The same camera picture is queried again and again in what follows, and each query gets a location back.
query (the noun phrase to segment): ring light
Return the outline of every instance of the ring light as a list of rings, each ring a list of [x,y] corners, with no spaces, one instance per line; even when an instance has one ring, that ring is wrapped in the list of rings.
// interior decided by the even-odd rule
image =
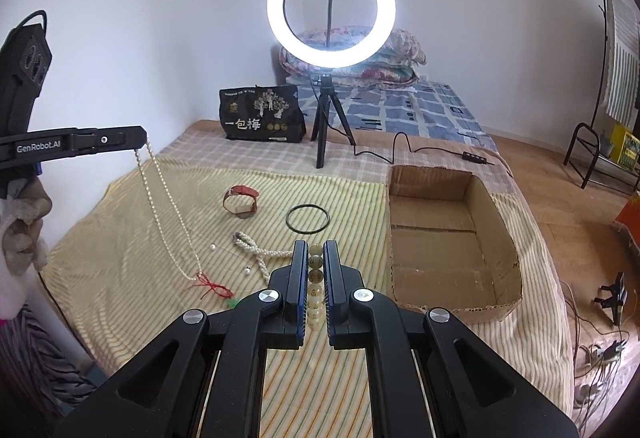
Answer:
[[[302,43],[291,31],[284,15],[285,0],[267,0],[267,16],[273,35],[294,56],[320,68],[341,68],[373,56],[385,44],[396,20],[396,0],[376,0],[378,14],[371,32],[344,50],[318,50]]]

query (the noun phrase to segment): red watch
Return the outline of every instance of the red watch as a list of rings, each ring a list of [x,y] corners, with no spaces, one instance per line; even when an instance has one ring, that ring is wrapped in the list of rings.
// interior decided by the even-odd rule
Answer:
[[[232,207],[229,208],[225,205],[226,199],[230,196],[249,196],[254,201],[251,206],[243,206],[243,207]],[[251,218],[257,210],[258,210],[258,192],[255,189],[251,189],[245,185],[235,185],[231,187],[227,192],[225,192],[225,196],[222,199],[222,206],[229,211],[231,214],[236,215],[238,218]]]

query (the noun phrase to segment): metal coat rack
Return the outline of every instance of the metal coat rack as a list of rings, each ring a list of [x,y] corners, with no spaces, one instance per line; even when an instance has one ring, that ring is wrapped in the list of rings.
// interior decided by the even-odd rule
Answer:
[[[571,144],[569,144],[569,149],[567,150],[566,156],[564,157],[564,165],[570,164],[571,167],[574,168],[578,176],[580,176],[580,178],[582,179],[582,184],[580,186],[581,189],[584,189],[585,187],[587,187],[587,184],[591,182],[591,183],[596,183],[600,186],[606,187],[607,189],[612,189],[614,191],[618,191],[624,194],[634,193],[638,190],[638,185],[640,184],[640,171],[638,170],[638,165],[636,164],[634,169],[631,170],[621,166],[617,162],[614,162],[610,158],[603,155],[600,147],[600,137],[598,136],[598,133],[596,132],[596,130],[593,128],[593,125],[596,121],[596,116],[598,114],[598,108],[600,107],[600,99],[602,98],[602,87],[604,85],[604,74],[605,74],[605,69],[607,64],[607,41],[609,41],[609,31],[608,31],[609,25],[607,25],[607,0],[602,0],[602,7],[600,7],[600,10],[602,11],[602,14],[604,16],[604,53],[602,56],[602,72],[600,73],[600,87],[598,88],[598,98],[596,99],[596,104],[593,107],[593,115],[591,116],[591,123],[589,124],[578,123],[578,125],[575,126],[574,136],[571,139]],[[640,121],[640,118],[636,120],[637,128],[640,127],[638,126],[639,121]],[[583,139],[580,136],[581,130],[588,131],[594,137],[595,141],[590,142]],[[580,163],[576,163],[571,159],[576,141],[579,142],[582,145],[582,147],[584,147],[591,154],[592,158],[589,165],[581,165]],[[607,173],[606,171],[596,169],[596,164],[599,161],[604,161],[609,165],[612,165],[613,167],[619,169],[620,171],[623,171],[628,176],[632,177],[632,180],[627,181],[623,178],[620,178],[619,176],[614,176],[610,173]],[[586,171],[584,172],[581,171],[579,169],[580,167],[586,167]],[[610,179],[609,183],[605,183],[603,181],[598,180],[597,178],[594,178],[592,176],[594,171],[599,175],[607,176]],[[617,187],[612,184],[612,181],[615,181],[616,183],[624,184],[624,186],[626,187],[622,187],[622,188]]]

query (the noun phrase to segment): black rubber ring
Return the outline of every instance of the black rubber ring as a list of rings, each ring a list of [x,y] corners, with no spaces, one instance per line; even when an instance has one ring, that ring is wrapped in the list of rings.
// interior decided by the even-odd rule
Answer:
[[[307,207],[309,207],[311,209],[318,209],[319,211],[322,211],[324,213],[324,215],[326,216],[326,222],[318,230],[315,230],[315,231],[299,231],[298,229],[292,227],[291,223],[289,222],[289,217],[291,216],[291,214],[293,212],[297,211],[298,209],[305,209]],[[287,211],[287,215],[284,218],[284,222],[287,224],[287,227],[289,229],[294,231],[296,234],[302,234],[302,235],[310,235],[310,234],[321,233],[322,231],[324,231],[329,226],[329,222],[330,221],[331,221],[331,216],[329,216],[329,213],[327,212],[327,210],[324,209],[323,207],[319,206],[319,205],[316,205],[315,203],[305,203],[305,204],[302,204],[302,205],[296,205],[295,207],[292,207],[291,209],[289,209],[289,211]]]

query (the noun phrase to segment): tripod leg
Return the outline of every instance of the tripod leg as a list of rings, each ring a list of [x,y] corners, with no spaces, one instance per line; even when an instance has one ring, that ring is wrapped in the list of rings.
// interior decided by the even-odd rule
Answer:
[[[320,101],[322,100],[322,95],[318,99],[318,106],[316,107],[316,120],[314,121],[314,129],[311,132],[311,142],[314,142],[318,138],[318,128],[321,125],[322,117],[320,116]]]
[[[329,124],[329,96],[320,94],[318,101],[318,114],[322,115],[318,121],[318,158],[316,160],[316,169],[324,167],[324,149],[326,147],[326,131]]]
[[[340,119],[340,122],[342,123],[342,129],[344,129],[344,132],[349,139],[349,143],[351,145],[356,145],[356,141],[353,138],[353,133],[351,132],[351,126],[349,125],[347,116],[344,114],[340,99],[338,99],[338,96],[335,94],[335,92],[331,95],[331,102],[334,103],[335,112],[338,115],[338,119]]]

